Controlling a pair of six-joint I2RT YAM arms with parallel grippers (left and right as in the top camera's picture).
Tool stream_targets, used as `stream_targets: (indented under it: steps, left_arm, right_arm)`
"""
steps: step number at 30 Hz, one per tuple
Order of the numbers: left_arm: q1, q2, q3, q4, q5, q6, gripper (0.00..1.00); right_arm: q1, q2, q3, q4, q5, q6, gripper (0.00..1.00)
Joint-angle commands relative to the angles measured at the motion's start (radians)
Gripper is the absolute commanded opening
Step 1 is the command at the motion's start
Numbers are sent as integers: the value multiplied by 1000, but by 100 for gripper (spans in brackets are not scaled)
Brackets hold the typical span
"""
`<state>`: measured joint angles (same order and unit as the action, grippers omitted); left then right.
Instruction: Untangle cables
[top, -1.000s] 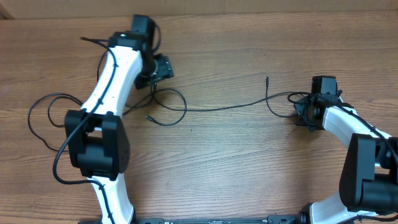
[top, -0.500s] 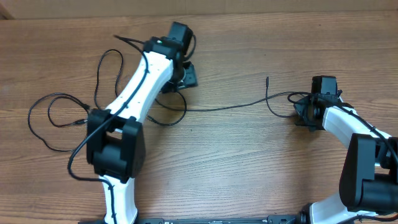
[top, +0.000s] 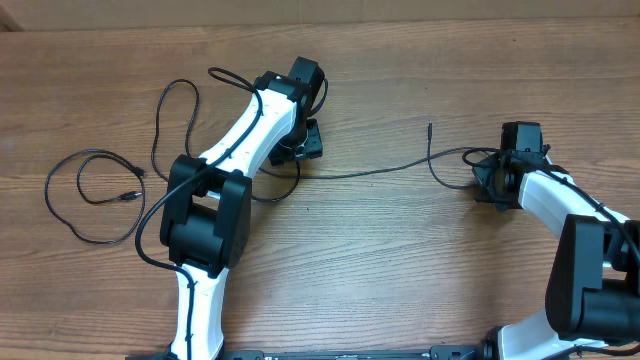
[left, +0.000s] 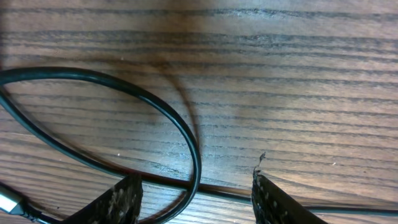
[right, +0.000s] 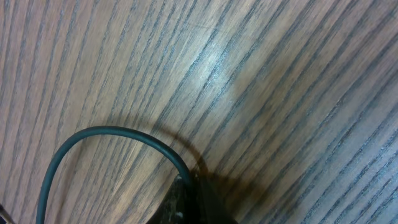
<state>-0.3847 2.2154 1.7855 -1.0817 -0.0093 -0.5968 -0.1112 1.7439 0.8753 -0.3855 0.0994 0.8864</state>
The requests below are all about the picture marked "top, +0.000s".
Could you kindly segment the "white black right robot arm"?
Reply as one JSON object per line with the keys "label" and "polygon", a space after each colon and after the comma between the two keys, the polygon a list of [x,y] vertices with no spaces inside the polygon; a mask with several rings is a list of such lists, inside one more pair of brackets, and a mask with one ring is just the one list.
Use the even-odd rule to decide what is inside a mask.
{"label": "white black right robot arm", "polygon": [[639,223],[610,210],[552,163],[539,124],[507,122],[472,163],[476,199],[522,209],[558,239],[544,307],[496,329],[479,359],[567,359],[639,352]]}

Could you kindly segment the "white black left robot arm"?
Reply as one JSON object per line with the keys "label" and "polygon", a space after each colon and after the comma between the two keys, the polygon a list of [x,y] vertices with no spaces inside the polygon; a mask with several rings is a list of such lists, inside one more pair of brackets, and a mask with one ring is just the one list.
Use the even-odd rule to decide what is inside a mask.
{"label": "white black left robot arm", "polygon": [[160,241],[178,269],[179,302],[168,359],[215,359],[222,352],[225,283],[249,238],[260,166],[323,153],[314,116],[327,79],[317,62],[299,57],[286,75],[267,71],[239,83],[252,94],[241,117],[209,150],[181,155],[170,169]]}

